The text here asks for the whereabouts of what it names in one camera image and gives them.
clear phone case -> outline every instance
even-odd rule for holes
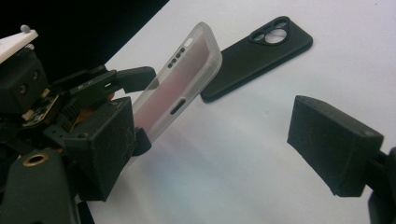
[[[216,75],[221,62],[212,30],[198,23],[134,102],[135,126],[154,142]]]

white table surface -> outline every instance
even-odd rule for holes
[[[396,1],[171,0],[106,66],[159,72],[199,21],[226,49],[278,16],[312,48],[212,104],[198,96],[105,203],[89,203],[97,224],[370,223],[369,188],[333,196],[286,141],[306,95],[384,134],[387,154],[396,147]]]

camera lens hole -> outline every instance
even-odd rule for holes
[[[286,21],[285,20],[280,20],[280,21],[277,21],[276,23],[275,23],[275,28],[282,28],[282,27],[284,27],[284,26],[286,26]]]
[[[256,34],[256,35],[253,37],[253,39],[254,39],[255,41],[260,41],[260,40],[262,40],[264,37],[265,37],[265,34],[264,34],[264,33],[259,33],[259,34]]]
[[[276,29],[265,36],[265,41],[269,44],[276,44],[284,40],[287,35],[285,30]]]

